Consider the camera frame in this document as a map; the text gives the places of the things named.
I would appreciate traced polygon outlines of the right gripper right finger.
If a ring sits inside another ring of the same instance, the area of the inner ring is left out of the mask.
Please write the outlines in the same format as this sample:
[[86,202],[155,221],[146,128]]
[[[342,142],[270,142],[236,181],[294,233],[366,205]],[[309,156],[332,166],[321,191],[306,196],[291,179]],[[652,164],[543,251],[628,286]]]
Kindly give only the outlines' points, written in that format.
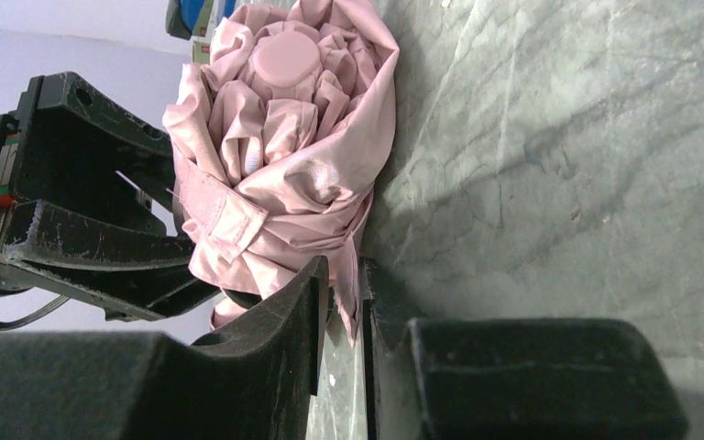
[[371,439],[684,439],[649,341],[603,318],[429,317],[360,262]]

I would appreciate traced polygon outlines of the pink folding umbrella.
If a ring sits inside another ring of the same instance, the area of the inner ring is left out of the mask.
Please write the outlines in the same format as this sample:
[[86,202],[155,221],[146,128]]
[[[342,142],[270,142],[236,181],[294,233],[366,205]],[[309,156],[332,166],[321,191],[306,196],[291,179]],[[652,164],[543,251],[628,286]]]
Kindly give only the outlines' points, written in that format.
[[268,298],[316,256],[349,339],[358,250],[396,129],[399,46],[369,1],[240,6],[162,123],[192,275]]

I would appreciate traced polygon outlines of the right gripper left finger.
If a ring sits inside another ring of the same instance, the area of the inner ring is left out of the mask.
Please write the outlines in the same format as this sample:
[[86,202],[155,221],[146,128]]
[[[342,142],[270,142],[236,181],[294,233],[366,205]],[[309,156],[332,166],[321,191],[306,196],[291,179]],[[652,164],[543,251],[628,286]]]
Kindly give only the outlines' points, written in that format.
[[0,439],[303,439],[328,263],[185,345],[162,333],[0,334]]

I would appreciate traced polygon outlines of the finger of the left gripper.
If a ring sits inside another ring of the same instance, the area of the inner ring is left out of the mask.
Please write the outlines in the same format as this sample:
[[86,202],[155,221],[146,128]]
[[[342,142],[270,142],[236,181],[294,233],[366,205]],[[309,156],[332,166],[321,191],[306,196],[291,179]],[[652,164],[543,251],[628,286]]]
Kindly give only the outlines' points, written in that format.
[[11,193],[21,202],[44,200],[70,210],[110,210],[117,186],[135,184],[171,206],[171,142],[101,93],[65,71],[30,79],[14,112],[19,142]]
[[116,312],[158,321],[215,297],[189,271],[193,242],[111,225],[47,201],[19,203],[3,229],[0,254],[32,284]]

